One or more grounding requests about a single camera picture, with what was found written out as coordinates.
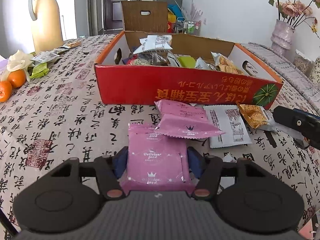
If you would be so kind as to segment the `pink snack pack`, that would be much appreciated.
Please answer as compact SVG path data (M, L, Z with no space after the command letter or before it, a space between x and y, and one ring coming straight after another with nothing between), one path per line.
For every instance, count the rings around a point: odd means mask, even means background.
M129 124L129 152L120 185L131 191L185 191L194 184L189 175L185 139L158 133L149 124Z
M161 120L155 130L169 137L204 139L218 137L224 131L214 126L206 111L186 103L161 99L155 102Z

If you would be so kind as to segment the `white printed snack pack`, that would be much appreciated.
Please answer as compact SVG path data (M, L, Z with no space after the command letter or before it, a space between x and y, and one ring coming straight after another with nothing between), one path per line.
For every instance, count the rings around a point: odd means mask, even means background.
M148 35L146 38L140 38L140 46L133 52L136 54L162 53L172 50L171 35Z

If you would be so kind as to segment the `floral patterned small vase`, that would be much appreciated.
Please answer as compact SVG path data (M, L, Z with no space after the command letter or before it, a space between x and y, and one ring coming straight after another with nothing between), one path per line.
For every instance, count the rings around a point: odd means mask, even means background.
M320 84L320 57L317 57L313 64L309 74L309 79L315 85Z

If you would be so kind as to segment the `orange triangle snack pack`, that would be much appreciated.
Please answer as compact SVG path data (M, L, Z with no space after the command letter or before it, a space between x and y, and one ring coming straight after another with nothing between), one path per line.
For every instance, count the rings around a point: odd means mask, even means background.
M261 129L263 131L276 132L276 123L272 113L263 106L237 104L242 117L253 129Z

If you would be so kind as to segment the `pink folded table runner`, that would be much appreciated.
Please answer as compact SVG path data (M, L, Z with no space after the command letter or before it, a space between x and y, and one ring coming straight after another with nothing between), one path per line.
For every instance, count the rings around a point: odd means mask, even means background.
M319 89L295 65L267 46L251 42L242 46L271 67L284 82L272 108L281 105L319 115Z

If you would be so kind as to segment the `grey white snack pack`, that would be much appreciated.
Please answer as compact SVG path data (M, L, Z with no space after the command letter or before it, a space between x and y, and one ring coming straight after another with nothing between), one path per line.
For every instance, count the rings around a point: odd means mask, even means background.
M237 105L204 106L209 121L224 134L210 137L210 148L223 148L251 144L246 125Z

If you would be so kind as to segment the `calligraphy print tablecloth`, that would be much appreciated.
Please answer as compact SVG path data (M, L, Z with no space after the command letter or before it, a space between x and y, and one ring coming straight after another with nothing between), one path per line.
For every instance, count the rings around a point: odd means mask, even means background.
M82 162L112 156L127 145L130 123L158 124L155 105L102 103L93 63L114 35L80 40L40 79L26 82L1 103L1 210L13 226L17 194L71 157ZM300 149L287 134L249 129L251 144L212 149L207 139L189 145L205 156L244 157L296 190L304 200L301 224L319 211L319 151Z

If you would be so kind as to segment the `pink textured flower vase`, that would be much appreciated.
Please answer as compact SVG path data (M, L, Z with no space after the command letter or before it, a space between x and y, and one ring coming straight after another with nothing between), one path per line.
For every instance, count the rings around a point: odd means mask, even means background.
M294 33L294 27L284 21L276 20L271 36L271 48L284 56L291 49Z

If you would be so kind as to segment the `red cardboard snack box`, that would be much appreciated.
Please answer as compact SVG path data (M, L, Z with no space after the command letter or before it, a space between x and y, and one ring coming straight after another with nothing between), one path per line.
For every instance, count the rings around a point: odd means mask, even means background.
M263 61L238 43L175 34L174 54L189 55L213 63L220 53L237 67L254 67L249 75L171 66L131 66L123 63L146 38L142 31L122 31L100 53L94 63L100 97L105 104L150 105L168 99L203 105L244 103L270 108L280 92L282 79Z

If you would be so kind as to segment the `dried pink rose bouquet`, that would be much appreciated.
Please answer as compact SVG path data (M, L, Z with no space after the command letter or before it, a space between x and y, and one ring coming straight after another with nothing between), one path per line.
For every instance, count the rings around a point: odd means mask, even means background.
M319 9L319 0L311 0L308 4L304 4L300 0L268 0L271 6L275 6L278 12L278 20L289 24L293 29L296 29L302 23L306 23L313 33L318 32L318 20L313 15L312 4Z

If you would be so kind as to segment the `rear orange mandarin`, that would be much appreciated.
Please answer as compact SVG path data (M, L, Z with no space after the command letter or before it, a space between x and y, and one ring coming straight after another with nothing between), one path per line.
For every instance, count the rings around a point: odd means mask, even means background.
M10 74L7 77L7 81L10 82L14 89L22 87L26 80L26 74L22 69L10 72Z

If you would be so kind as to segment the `orange mandarin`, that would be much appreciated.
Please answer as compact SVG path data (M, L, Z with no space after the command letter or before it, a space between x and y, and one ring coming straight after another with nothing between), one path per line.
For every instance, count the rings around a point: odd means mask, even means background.
M9 81L0 82L0 102L6 102L12 94L12 85Z
M10 82L14 89L22 87L26 80L26 74L22 69L10 72L10 74L7 77L7 81Z

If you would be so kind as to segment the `front orange mandarin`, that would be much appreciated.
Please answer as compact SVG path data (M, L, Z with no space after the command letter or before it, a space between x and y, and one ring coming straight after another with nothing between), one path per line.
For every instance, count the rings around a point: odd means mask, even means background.
M12 85L9 81L0 82L0 102L6 102L12 94Z

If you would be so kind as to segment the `yellow thermos jug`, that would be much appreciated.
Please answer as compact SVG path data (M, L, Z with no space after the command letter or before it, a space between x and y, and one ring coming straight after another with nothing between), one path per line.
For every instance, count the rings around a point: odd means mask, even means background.
M51 51L63 45L60 11L56 0L28 0L33 21L33 43L36 53Z

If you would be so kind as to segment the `wooden chair back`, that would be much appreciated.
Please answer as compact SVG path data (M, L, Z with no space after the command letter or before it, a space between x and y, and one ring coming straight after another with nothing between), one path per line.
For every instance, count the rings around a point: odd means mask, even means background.
M168 4L158 1L121 1L123 29L166 33L168 31Z

